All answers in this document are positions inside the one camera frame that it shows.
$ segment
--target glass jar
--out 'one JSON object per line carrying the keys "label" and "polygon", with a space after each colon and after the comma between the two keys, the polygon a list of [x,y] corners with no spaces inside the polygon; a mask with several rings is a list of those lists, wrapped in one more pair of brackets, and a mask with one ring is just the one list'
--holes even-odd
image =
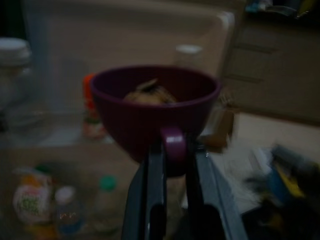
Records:
{"label": "glass jar", "polygon": [[27,41],[0,38],[0,109],[16,141],[34,142],[48,133],[45,104],[31,66]]}

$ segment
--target purple cup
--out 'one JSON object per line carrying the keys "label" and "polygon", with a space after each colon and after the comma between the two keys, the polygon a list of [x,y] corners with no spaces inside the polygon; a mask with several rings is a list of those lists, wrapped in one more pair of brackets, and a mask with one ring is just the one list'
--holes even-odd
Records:
{"label": "purple cup", "polygon": [[[147,105],[123,100],[137,85],[158,79],[177,103]],[[149,146],[161,138],[170,176],[184,173],[185,134],[196,138],[205,127],[220,83],[198,71],[164,65],[128,66],[97,74],[91,91],[103,125],[113,139],[138,163]]]}

